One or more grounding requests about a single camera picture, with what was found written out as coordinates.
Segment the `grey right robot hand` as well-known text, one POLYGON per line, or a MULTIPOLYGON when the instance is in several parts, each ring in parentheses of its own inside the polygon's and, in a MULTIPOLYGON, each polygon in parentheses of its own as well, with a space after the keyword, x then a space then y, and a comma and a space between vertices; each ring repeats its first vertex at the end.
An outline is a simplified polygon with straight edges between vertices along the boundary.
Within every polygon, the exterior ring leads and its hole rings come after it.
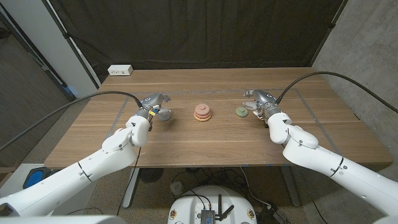
POLYGON ((263 121, 268 120, 273 114, 281 112, 276 103, 277 99, 268 92, 263 90, 248 90, 244 96, 246 98, 254 97, 253 102, 244 102, 242 105, 263 121))

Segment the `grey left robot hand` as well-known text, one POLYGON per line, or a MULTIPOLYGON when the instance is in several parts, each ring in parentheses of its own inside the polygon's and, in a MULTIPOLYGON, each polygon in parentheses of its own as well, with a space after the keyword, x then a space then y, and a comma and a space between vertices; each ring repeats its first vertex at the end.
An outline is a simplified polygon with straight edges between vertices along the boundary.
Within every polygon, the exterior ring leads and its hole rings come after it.
POLYGON ((141 101, 141 107, 137 111, 136 115, 146 118, 148 121, 152 121, 154 116, 157 116, 161 121, 167 121, 171 118, 171 110, 163 108, 163 102, 169 102, 171 98, 167 95, 156 93, 147 96, 141 101))

